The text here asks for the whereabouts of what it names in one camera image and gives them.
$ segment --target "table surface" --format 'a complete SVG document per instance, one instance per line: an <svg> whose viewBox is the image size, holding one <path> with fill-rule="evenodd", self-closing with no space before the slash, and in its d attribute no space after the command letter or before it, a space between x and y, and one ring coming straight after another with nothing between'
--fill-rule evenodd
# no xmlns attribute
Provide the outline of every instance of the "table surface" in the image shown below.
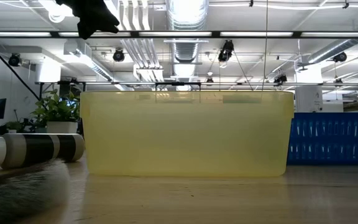
<svg viewBox="0 0 358 224"><path fill-rule="evenodd" d="M22 223L358 223L358 166L248 179L95 176L85 158L68 168L68 203Z"/></svg>

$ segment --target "blue crate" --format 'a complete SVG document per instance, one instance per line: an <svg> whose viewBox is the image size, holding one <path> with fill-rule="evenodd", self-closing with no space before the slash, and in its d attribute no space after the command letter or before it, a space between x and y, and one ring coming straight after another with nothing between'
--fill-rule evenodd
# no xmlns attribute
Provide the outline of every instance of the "blue crate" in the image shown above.
<svg viewBox="0 0 358 224"><path fill-rule="evenodd" d="M287 164L358 164L358 113L295 113Z"/></svg>

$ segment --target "translucent plastic container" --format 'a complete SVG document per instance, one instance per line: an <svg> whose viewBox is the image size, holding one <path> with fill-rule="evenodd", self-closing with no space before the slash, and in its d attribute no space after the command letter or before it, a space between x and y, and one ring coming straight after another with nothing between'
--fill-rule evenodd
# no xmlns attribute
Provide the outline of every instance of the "translucent plastic container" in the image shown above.
<svg viewBox="0 0 358 224"><path fill-rule="evenodd" d="M259 177L285 172L293 94L87 91L92 174Z"/></svg>

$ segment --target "ductwork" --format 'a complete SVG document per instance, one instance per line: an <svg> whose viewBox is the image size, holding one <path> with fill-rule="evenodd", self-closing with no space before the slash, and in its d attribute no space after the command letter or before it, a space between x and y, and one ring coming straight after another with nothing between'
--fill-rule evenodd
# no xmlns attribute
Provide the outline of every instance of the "ductwork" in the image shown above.
<svg viewBox="0 0 358 224"><path fill-rule="evenodd" d="M358 39L337 40L308 57L308 63L320 63L343 51L356 46Z"/></svg>
<svg viewBox="0 0 358 224"><path fill-rule="evenodd" d="M166 0L170 30L203 30L208 15L208 0ZM173 61L179 63L196 62L200 44L173 43ZM178 77L194 75L195 65L174 65Z"/></svg>

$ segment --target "striped roll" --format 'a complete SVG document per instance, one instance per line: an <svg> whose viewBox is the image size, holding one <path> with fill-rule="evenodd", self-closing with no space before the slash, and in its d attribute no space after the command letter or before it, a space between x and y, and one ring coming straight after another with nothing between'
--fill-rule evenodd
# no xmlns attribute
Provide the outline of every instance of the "striped roll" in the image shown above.
<svg viewBox="0 0 358 224"><path fill-rule="evenodd" d="M3 169L30 166L49 159L77 161L84 153L84 139L79 134L4 134L6 157Z"/></svg>

